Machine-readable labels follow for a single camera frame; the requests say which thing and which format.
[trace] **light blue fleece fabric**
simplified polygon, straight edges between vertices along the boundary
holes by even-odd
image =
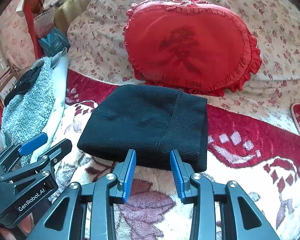
[[[3,147],[38,135],[48,121],[55,101],[51,58],[41,58],[33,67],[38,64],[43,66],[33,87],[25,95],[16,95],[3,110],[0,136]],[[31,155],[22,157],[22,167],[30,163]]]

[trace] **blanket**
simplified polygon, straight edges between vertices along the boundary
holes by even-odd
[[[52,201],[70,182],[94,182],[111,172],[116,164],[92,157],[76,146],[91,112],[116,86],[71,70],[68,77],[66,101],[71,101],[71,106],[64,111],[52,144],[68,138],[73,148],[55,166],[59,189]],[[202,174],[218,183],[237,181],[282,240],[297,239],[300,235],[300,136],[218,107],[207,106],[207,112],[208,165]],[[171,171],[137,166],[130,198],[125,205],[114,207],[117,239],[189,239],[192,208],[183,205],[177,197]],[[217,203],[215,208],[217,239],[221,239]],[[90,234],[90,216],[91,205],[87,212],[86,238]]]
[[[55,101],[51,58],[39,59],[32,68],[39,64],[42,64],[42,69],[33,87],[25,95],[16,95],[3,110],[0,136],[2,148],[38,135],[48,121]],[[21,166],[29,164],[30,158],[31,155],[23,156]]]

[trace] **red and white blanket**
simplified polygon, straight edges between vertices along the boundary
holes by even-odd
[[[91,115],[116,86],[69,70],[66,102],[53,144],[68,138],[73,149],[57,166],[59,190],[73,181],[96,181],[115,166],[90,156],[77,142]],[[237,181],[249,194],[281,239],[300,235],[300,136],[260,120],[208,106],[208,168],[203,175],[218,183]],[[216,203],[217,233],[221,239]],[[89,206],[86,237],[90,232]],[[170,171],[136,167],[131,196],[115,206],[117,239],[189,239],[192,205],[177,197]]]

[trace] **pillow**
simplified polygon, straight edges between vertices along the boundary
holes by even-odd
[[[223,96],[242,90],[261,66],[257,39],[244,21],[201,0],[146,0],[127,11],[124,41],[137,79]]]

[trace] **black cloth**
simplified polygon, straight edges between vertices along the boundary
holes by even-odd
[[[124,161],[128,149],[137,165],[171,170],[177,149],[196,172],[207,168],[207,99],[180,90],[147,86],[118,87],[91,114],[78,142],[84,152]]]
[[[10,101],[16,96],[16,95],[25,95],[34,85],[36,82],[40,71],[42,69],[42,64],[38,64],[33,69],[29,69],[27,72],[25,72],[20,80],[15,84],[13,89],[8,93],[8,95],[4,99],[4,106],[7,107]]]

